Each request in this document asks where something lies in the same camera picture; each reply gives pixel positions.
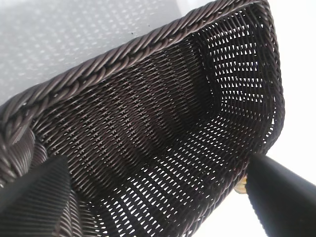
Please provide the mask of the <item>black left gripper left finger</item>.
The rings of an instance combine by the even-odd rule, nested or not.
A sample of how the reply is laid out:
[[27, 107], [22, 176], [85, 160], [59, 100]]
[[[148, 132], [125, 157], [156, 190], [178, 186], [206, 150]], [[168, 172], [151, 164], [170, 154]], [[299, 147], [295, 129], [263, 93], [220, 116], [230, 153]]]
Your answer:
[[65, 157], [49, 158], [0, 191], [2, 237], [50, 237], [71, 191]]

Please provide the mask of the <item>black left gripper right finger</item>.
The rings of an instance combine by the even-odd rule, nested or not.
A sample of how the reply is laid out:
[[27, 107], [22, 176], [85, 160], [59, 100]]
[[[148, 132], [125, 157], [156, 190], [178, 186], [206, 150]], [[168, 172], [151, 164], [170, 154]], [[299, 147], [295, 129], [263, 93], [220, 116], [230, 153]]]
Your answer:
[[266, 155], [254, 153], [246, 191], [269, 237], [316, 235], [316, 187]]

